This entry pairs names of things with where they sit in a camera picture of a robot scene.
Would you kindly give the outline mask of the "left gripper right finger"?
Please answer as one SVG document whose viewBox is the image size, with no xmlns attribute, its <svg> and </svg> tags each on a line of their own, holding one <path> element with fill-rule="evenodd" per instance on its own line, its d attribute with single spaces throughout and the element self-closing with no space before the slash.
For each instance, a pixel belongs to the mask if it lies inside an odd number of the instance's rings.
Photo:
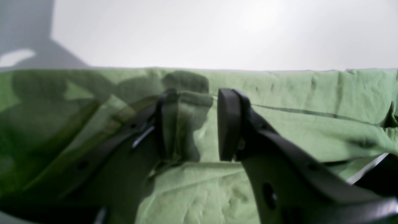
<svg viewBox="0 0 398 224">
<path fill-rule="evenodd" d="M 218 91 L 221 161 L 237 161 L 262 224 L 390 224 L 397 199 L 348 184 L 280 135 L 230 88 Z"/>
</svg>

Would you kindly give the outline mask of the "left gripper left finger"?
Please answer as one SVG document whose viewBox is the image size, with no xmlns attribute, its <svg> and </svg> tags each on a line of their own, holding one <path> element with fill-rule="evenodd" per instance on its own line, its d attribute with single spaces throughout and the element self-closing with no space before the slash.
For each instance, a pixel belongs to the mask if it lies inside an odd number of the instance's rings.
<svg viewBox="0 0 398 224">
<path fill-rule="evenodd" d="M 90 136 L 62 151 L 21 190 L 1 197 L 1 211 L 39 224 L 135 222 L 153 174 L 174 162 L 178 93 L 171 88 L 109 136 Z"/>
</svg>

